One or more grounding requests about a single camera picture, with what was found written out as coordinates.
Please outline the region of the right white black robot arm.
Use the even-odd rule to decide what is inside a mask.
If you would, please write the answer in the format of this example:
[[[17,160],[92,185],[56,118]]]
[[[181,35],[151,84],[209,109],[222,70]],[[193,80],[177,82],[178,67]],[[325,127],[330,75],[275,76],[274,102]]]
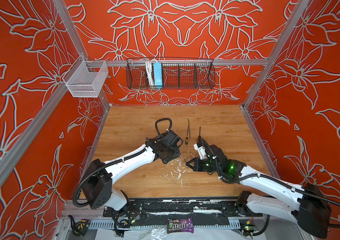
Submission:
[[[340,203],[326,198],[317,186],[297,185],[259,172],[229,159],[221,148],[209,145],[203,138],[198,138],[194,148],[199,156],[186,162],[194,172],[217,173],[226,184],[240,184],[266,194],[262,197],[243,191],[236,201],[240,215],[266,214],[285,219],[321,239],[328,236],[330,228],[340,229],[340,224],[330,222],[331,206],[340,207]]]

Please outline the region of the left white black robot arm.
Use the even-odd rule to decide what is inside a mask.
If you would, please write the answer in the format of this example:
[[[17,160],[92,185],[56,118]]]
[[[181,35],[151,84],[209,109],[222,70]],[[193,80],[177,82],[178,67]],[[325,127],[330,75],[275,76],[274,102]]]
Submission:
[[[146,138],[136,150],[111,161],[96,159],[90,163],[81,178],[72,198],[77,208],[89,206],[97,209],[102,206],[115,211],[130,207],[130,200],[123,191],[116,191],[113,185],[123,176],[141,166],[161,160],[167,164],[180,157],[179,148],[183,140],[171,130],[172,120],[162,118],[155,123],[157,136]]]

